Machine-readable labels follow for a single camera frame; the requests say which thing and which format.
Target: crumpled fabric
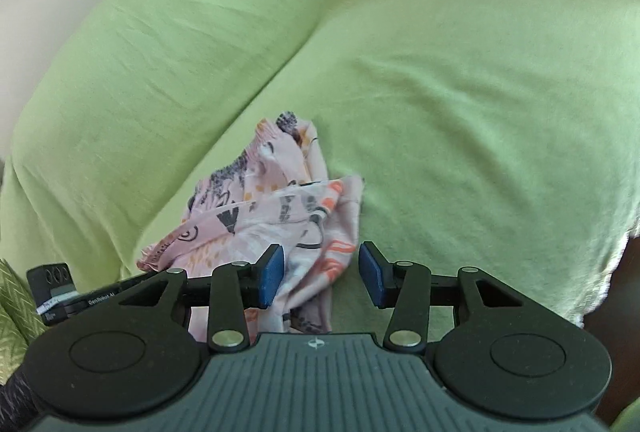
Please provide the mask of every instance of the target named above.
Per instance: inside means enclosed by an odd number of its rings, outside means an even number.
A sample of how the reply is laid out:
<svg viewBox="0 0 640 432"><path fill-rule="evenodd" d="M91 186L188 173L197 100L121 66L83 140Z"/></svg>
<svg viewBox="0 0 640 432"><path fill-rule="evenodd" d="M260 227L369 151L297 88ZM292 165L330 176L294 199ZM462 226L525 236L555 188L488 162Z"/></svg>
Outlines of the crumpled fabric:
<svg viewBox="0 0 640 432"><path fill-rule="evenodd" d="M273 304L244 312L252 340L260 332L330 332L331 285L356 250L363 188L356 175L329 180L311 122L290 112L262 120L232 164L198 182L182 224L146 247L137 265L205 277L233 261L255 263L280 244L285 275ZM207 340L207 315L192 310L196 340Z"/></svg>

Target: blue gripper pad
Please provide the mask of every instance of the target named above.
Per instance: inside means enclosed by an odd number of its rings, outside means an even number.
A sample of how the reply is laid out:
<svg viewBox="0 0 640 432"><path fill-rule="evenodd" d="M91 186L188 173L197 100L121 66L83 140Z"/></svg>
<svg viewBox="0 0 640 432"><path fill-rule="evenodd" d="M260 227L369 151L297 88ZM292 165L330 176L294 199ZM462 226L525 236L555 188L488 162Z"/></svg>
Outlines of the blue gripper pad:
<svg viewBox="0 0 640 432"><path fill-rule="evenodd" d="M385 285L382 267L371 255L366 243L362 243L358 251L358 271L367 288L367 292L369 292L373 305L379 308L385 307Z"/></svg>
<svg viewBox="0 0 640 432"><path fill-rule="evenodd" d="M258 302L261 309L268 308L276 296L280 282L284 278L284 249L278 245L271 245L265 253L271 252L271 258L262 270L260 287L258 288Z"/></svg>

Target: small logo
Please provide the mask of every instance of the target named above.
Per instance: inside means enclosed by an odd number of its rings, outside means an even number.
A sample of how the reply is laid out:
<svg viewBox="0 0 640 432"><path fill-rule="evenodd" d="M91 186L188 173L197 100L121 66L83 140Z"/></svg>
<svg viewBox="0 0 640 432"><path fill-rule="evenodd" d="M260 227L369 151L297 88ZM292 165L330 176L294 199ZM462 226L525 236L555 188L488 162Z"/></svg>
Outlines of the small logo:
<svg viewBox="0 0 640 432"><path fill-rule="evenodd" d="M318 351L318 349L324 347L325 343L324 340L321 340L320 338L312 338L306 343L306 345L308 345L309 347L313 347L316 351Z"/></svg>
<svg viewBox="0 0 640 432"><path fill-rule="evenodd" d="M115 293L113 291L107 293L106 295L100 295L100 297L92 298L88 300L89 306L97 304L98 302L102 302L103 300L107 300L108 298L115 297Z"/></svg>

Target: light green cushion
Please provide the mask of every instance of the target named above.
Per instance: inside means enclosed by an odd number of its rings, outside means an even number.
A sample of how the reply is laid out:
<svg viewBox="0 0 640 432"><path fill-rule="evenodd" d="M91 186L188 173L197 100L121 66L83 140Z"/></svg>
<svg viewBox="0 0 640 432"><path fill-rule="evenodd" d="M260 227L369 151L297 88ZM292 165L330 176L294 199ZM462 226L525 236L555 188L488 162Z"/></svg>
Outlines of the light green cushion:
<svg viewBox="0 0 640 432"><path fill-rule="evenodd" d="M80 289L133 272L292 109L332 175L366 179L363 239L575 318L640 202L639 48L639 0L105 0L18 123L0 255L68 262ZM351 268L335 328L385 318Z"/></svg>
<svg viewBox="0 0 640 432"><path fill-rule="evenodd" d="M80 290L133 246L332 0L104 0L15 128L0 256L66 262Z"/></svg>
<svg viewBox="0 0 640 432"><path fill-rule="evenodd" d="M611 432L638 432L638 430L640 430L640 399L624 409L611 426Z"/></svg>
<svg viewBox="0 0 640 432"><path fill-rule="evenodd" d="M316 123L332 175L364 176L362 239L438 274L479 266L576 320L640 202L639 48L640 0L361 2L245 109L138 247L256 120L290 108ZM386 318L350 268L335 330Z"/></svg>

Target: green sofa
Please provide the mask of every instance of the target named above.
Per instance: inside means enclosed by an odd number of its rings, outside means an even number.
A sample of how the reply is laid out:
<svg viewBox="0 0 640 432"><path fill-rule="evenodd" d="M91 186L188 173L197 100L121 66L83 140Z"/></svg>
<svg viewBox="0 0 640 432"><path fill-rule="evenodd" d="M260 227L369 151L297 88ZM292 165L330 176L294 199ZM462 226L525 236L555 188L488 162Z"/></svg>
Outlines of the green sofa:
<svg viewBox="0 0 640 432"><path fill-rule="evenodd" d="M639 48L640 0L103 0L15 128L0 257L20 281L66 262L81 291L135 274L195 181L290 109L332 176L364 176L363 239L579 324L638 220ZM356 268L333 320L385 327Z"/></svg>

